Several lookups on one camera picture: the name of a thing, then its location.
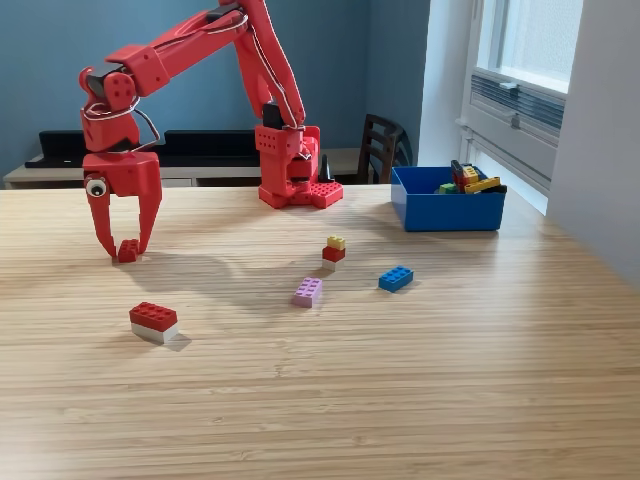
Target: googly eye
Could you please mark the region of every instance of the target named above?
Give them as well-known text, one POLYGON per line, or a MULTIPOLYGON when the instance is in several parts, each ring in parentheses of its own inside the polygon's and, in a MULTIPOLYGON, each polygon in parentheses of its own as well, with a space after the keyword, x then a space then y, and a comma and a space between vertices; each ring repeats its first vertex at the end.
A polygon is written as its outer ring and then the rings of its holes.
POLYGON ((92 197, 101 197, 107 193, 107 184, 102 178, 92 178, 87 182, 87 193, 92 197))

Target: white lego brick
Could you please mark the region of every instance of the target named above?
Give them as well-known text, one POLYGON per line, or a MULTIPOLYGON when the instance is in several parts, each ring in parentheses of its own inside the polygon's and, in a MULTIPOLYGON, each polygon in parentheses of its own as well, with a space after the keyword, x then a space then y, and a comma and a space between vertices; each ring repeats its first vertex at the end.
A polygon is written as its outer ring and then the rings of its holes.
POLYGON ((332 262, 331 260, 323 258, 322 268, 326 268, 327 270, 331 270, 332 272, 337 272, 338 270, 342 270, 344 268, 344 263, 344 258, 339 262, 332 262))
POLYGON ((139 337, 146 338, 156 343, 167 343, 178 334, 178 324, 174 324, 164 332, 143 327, 135 323, 131 324, 131 331, 139 337))

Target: windowsill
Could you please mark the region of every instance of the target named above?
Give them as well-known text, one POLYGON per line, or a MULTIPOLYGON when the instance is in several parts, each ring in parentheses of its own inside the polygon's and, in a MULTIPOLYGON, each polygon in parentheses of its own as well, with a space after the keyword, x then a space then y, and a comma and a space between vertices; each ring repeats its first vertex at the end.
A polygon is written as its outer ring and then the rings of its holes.
POLYGON ((488 177, 500 177, 500 182, 507 185, 536 210, 543 215, 547 214, 547 197, 525 182, 515 173, 509 171, 484 152, 478 152, 474 165, 488 177))
POLYGON ((535 73, 527 72, 526 70, 520 70, 518 68, 512 67, 500 67, 492 71, 506 77, 522 80, 523 82, 527 82, 532 85, 538 85, 542 88, 547 88, 556 92, 564 94, 567 94, 569 92, 569 82, 563 80, 556 80, 544 75, 538 75, 535 73))

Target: yellow lego brick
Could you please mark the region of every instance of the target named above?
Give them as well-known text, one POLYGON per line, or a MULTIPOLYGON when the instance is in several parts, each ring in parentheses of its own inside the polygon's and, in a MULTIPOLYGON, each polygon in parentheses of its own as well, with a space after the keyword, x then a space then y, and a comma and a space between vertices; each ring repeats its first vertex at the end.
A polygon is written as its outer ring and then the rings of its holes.
POLYGON ((500 177, 487 178, 479 182, 464 186, 464 193, 476 193, 486 190, 487 188, 497 187, 500 185, 500 177))
POLYGON ((331 235, 329 238, 327 238, 327 246, 337 248, 338 250, 344 250, 346 246, 346 242, 342 237, 338 237, 337 235, 331 235))
POLYGON ((478 172, 476 172, 476 169, 473 167, 462 167, 462 174, 464 176, 465 185, 476 183, 478 181, 478 172))

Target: blue wall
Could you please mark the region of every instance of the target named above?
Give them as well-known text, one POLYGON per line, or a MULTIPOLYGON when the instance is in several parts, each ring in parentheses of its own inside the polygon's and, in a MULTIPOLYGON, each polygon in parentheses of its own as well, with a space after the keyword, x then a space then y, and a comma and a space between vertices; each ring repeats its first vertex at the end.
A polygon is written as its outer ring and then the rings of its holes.
POLYGON ((418 159, 429 0, 371 0, 367 113, 394 120, 418 159))
MULTIPOLYGON (((216 0, 16 0, 0 15, 0 176, 39 153, 41 130, 80 128, 80 70, 145 44, 216 0)), ((365 115, 368 0, 268 0, 322 146, 359 146, 365 115)), ((144 99, 160 131, 252 128, 233 47, 144 99)))

